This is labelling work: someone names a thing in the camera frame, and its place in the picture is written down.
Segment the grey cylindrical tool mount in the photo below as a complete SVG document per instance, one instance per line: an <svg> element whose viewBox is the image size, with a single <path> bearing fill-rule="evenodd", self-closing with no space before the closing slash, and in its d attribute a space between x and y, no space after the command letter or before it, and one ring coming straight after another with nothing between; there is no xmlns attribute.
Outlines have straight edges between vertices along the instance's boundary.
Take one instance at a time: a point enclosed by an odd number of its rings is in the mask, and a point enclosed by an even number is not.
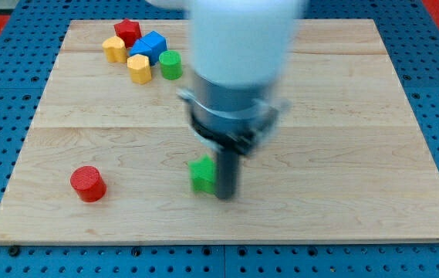
<svg viewBox="0 0 439 278"><path fill-rule="evenodd" d="M274 95L274 83L234 87L192 73L177 95L187 104L194 136L215 152L249 156L273 137L291 102Z"/></svg>

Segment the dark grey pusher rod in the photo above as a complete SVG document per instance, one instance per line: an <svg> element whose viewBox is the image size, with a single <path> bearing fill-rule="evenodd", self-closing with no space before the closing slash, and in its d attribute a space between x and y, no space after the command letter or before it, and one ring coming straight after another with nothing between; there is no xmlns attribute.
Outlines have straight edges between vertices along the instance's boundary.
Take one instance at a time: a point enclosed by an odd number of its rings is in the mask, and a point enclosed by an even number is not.
<svg viewBox="0 0 439 278"><path fill-rule="evenodd" d="M230 149L216 153L215 196L228 200L235 196L240 171L240 155Z"/></svg>

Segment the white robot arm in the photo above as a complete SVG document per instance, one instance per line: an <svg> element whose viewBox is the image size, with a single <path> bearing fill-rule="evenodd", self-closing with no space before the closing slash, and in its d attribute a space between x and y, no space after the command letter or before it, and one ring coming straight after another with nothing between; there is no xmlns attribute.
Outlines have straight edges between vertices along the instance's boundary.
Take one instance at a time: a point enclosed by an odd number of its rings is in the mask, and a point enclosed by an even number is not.
<svg viewBox="0 0 439 278"><path fill-rule="evenodd" d="M191 79L180 90L196 136L215 152L214 194L235 196L240 160L268 140L287 100L275 98L305 1L160 1L189 20Z"/></svg>

